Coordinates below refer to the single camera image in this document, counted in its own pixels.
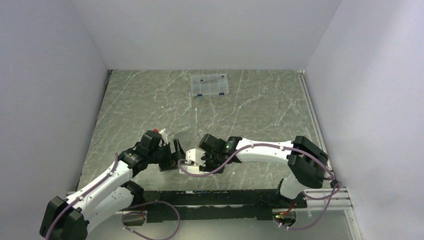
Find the white remote control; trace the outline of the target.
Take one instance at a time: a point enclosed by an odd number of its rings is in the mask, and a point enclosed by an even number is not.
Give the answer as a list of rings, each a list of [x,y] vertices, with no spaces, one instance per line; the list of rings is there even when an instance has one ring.
[[[179,173],[185,174],[185,172],[188,172],[190,176],[201,174],[199,166],[194,166],[194,165],[183,165],[182,169],[179,170]]]

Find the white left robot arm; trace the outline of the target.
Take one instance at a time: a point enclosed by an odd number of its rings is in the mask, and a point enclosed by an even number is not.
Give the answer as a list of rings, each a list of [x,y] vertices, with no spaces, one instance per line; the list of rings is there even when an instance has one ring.
[[[46,240],[85,240],[115,212],[139,209],[144,189],[132,179],[150,164],[157,164],[160,171],[175,170],[186,154],[178,139],[173,144],[175,151],[162,134],[148,130],[133,147],[116,153],[112,164],[85,187],[65,198],[54,197],[39,234]]]

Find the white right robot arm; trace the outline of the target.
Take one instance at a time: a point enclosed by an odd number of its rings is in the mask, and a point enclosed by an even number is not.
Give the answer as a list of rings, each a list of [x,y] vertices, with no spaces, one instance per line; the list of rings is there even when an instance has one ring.
[[[222,173],[231,163],[261,162],[287,166],[291,173],[283,177],[275,194],[276,203],[289,207],[306,189],[320,189],[326,181],[328,155],[305,136],[283,142],[255,141],[240,136],[227,140],[205,134],[199,148],[204,151],[204,172]]]

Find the clear plastic organizer box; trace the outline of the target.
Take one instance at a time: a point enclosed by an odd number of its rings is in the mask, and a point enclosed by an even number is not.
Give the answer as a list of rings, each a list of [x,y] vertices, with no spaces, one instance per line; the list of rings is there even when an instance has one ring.
[[[190,84],[191,96],[197,98],[220,97],[230,93],[226,73],[192,75]]]

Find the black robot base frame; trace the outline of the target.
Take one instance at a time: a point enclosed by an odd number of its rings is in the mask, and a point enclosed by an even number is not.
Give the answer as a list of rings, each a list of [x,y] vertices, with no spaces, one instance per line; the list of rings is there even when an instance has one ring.
[[[162,223],[180,220],[256,219],[270,221],[279,210],[305,209],[302,194],[295,199],[285,198],[275,189],[232,190],[144,190],[133,181],[122,184],[133,196],[126,211],[147,205],[146,221]]]

